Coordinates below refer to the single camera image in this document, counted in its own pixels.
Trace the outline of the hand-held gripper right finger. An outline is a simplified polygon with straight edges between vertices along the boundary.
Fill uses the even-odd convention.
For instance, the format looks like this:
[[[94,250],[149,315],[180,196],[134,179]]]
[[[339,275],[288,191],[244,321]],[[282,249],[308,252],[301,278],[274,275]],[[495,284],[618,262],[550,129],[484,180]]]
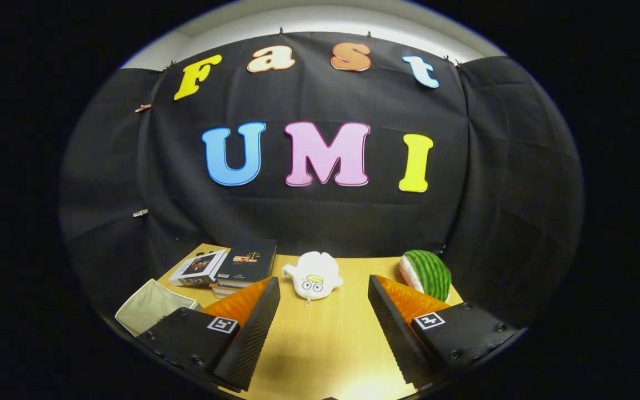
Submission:
[[[416,389],[464,377],[521,336],[473,302],[450,306],[379,275],[368,279],[368,299],[402,377]]]

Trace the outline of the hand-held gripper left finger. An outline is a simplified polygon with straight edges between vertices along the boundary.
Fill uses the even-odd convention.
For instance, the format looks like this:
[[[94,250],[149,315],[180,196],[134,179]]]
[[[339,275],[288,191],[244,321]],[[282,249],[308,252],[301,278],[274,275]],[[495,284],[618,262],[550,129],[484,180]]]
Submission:
[[[178,307],[137,344],[199,384],[246,392],[280,299],[278,278],[265,278],[200,311]]]

